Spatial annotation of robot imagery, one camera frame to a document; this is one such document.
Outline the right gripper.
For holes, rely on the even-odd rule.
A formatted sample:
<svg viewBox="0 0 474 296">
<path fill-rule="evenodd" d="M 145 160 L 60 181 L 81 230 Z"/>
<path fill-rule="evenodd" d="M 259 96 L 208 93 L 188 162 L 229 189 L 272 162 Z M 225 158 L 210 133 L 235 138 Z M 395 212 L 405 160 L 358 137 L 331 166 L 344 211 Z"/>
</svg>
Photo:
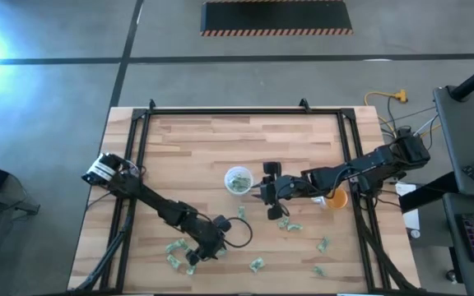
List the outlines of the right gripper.
<svg viewBox="0 0 474 296">
<path fill-rule="evenodd" d="M 252 186 L 252 189 L 260 188 L 260 195 L 252 194 L 252 197 L 263 201 L 267 209 L 267 218 L 269 220 L 278 220 L 283 217 L 289 217 L 288 208 L 282 204 L 281 200 L 290 200 L 296 197 L 300 179 L 290 175 L 281 174 L 280 162 L 265 162 L 263 164 L 265 176 L 262 181 Z"/>
</svg>

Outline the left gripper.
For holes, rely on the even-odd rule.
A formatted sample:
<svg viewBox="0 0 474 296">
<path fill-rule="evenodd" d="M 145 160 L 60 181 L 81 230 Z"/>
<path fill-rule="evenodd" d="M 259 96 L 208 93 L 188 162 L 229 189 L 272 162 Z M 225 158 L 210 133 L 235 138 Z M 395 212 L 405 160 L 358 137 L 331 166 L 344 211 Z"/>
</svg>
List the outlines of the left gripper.
<svg viewBox="0 0 474 296">
<path fill-rule="evenodd" d="M 197 248 L 187 251 L 186 259 L 190 266 L 200 261 L 217 260 L 220 249 L 225 249 L 225 233 L 231 229 L 231 223 L 223 215 L 214 220 L 199 219 L 191 214 L 185 220 L 185 233 L 196 243 Z"/>
</svg>

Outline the clear plastic tub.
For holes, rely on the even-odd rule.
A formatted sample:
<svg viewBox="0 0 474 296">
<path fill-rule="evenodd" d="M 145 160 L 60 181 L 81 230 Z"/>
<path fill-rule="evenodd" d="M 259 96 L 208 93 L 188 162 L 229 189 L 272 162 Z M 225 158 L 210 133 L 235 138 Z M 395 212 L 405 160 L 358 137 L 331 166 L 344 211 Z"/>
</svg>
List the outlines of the clear plastic tub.
<svg viewBox="0 0 474 296">
<path fill-rule="evenodd" d="M 242 167 L 242 166 L 235 166 L 235 167 L 230 168 L 225 174 L 224 184 L 225 184 L 226 189 L 231 194 L 237 195 L 237 196 L 242 196 L 242 195 L 248 193 L 251 188 L 249 190 L 243 191 L 243 192 L 234 192 L 233 190 L 231 190 L 229 188 L 229 183 L 230 183 L 231 179 L 234 176 L 238 176 L 238 175 L 246 176 L 247 178 L 249 178 L 251 180 L 251 188 L 252 188 L 252 186 L 253 186 L 253 175 L 248 169 L 246 169 L 245 167 Z"/>
</svg>

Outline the white mug yellow interior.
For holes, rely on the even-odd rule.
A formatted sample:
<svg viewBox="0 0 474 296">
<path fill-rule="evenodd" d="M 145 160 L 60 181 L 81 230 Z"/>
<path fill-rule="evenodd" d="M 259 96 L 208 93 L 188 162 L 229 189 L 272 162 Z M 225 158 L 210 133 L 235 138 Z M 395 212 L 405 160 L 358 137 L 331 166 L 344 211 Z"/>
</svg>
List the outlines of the white mug yellow interior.
<svg viewBox="0 0 474 296">
<path fill-rule="evenodd" d="M 342 188 L 337 188 L 329 192 L 325 197 L 312 197 L 314 203 L 319 204 L 323 209 L 339 210 L 344 208 L 348 202 L 347 192 Z"/>
</svg>

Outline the white paper sheet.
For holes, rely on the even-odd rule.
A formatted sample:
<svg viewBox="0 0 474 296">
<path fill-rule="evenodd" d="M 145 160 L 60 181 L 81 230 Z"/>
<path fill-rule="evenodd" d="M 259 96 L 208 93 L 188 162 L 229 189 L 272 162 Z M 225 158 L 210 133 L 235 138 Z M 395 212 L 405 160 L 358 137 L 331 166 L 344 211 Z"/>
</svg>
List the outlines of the white paper sheet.
<svg viewBox="0 0 474 296">
<path fill-rule="evenodd" d="M 407 193 L 413 192 L 416 190 L 415 184 L 408 184 L 408 183 L 396 183 L 395 184 L 396 193 L 400 196 L 404 196 Z M 409 229 L 420 229 L 420 219 L 418 210 L 411 210 L 407 213 L 403 214 L 403 218 L 405 221 L 405 226 Z"/>
</svg>

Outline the black hazard-striped floor mat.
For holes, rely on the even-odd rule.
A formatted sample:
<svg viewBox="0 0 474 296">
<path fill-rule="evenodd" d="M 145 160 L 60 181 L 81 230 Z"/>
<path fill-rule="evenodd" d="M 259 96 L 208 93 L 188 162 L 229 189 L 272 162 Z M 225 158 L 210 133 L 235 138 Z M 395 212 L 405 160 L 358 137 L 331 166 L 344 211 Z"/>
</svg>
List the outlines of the black hazard-striped floor mat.
<svg viewBox="0 0 474 296">
<path fill-rule="evenodd" d="M 351 35 L 343 0 L 209 0 L 202 37 Z"/>
</svg>

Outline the black keyboard desk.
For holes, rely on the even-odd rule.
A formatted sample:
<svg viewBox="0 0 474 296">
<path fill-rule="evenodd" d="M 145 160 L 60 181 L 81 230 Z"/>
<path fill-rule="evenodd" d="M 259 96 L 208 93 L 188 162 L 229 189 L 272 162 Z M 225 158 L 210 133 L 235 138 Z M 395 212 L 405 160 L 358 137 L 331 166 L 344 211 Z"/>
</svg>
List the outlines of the black keyboard desk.
<svg viewBox="0 0 474 296">
<path fill-rule="evenodd" d="M 471 261 L 467 253 L 456 223 L 456 215 L 474 214 L 474 196 L 445 193 L 443 204 L 453 244 L 449 248 L 453 263 L 452 272 L 456 281 L 465 285 L 467 295 L 474 296 L 474 261 Z"/>
</svg>

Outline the black office desk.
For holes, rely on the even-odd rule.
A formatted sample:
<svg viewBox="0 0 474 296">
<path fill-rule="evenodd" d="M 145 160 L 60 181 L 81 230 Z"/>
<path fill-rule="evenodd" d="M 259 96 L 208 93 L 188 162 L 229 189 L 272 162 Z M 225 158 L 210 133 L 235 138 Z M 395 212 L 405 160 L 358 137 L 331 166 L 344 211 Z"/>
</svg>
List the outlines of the black office desk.
<svg viewBox="0 0 474 296">
<path fill-rule="evenodd" d="M 463 171 L 467 166 L 474 168 L 474 91 L 466 101 L 458 102 L 451 98 L 448 88 L 437 88 L 434 101 L 458 190 L 474 196 L 474 180 Z"/>
</svg>

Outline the black metal table frame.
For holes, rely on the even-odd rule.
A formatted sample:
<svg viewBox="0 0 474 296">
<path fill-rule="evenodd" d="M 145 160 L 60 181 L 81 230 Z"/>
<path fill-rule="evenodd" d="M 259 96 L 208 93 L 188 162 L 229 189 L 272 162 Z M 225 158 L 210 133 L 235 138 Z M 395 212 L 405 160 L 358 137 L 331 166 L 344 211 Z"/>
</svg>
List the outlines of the black metal table frame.
<svg viewBox="0 0 474 296">
<path fill-rule="evenodd" d="M 200 263 L 193 275 L 175 270 L 165 247 L 181 233 L 149 206 L 115 201 L 102 188 L 90 193 L 68 283 L 74 292 L 105 253 L 113 232 L 134 214 L 127 244 L 115 254 L 109 275 L 95 294 L 358 294 L 394 287 L 389 271 L 357 233 L 358 225 L 379 229 L 380 241 L 397 272 L 410 284 L 419 277 L 402 212 L 391 188 L 372 210 L 353 201 L 340 210 L 310 199 L 288 201 L 290 221 L 302 230 L 279 229 L 267 209 L 251 196 L 237 197 L 224 186 L 226 171 L 249 169 L 255 181 L 263 164 L 278 161 L 284 173 L 338 165 L 383 142 L 375 109 L 242 107 L 114 108 L 100 148 L 126 155 L 145 167 L 144 183 L 163 197 L 184 201 L 209 216 L 234 216 L 245 207 L 246 222 L 230 230 L 228 252 Z M 327 237 L 325 253 L 316 246 Z M 261 257 L 257 273 L 251 261 Z M 317 276 L 313 267 L 324 269 Z"/>
</svg>

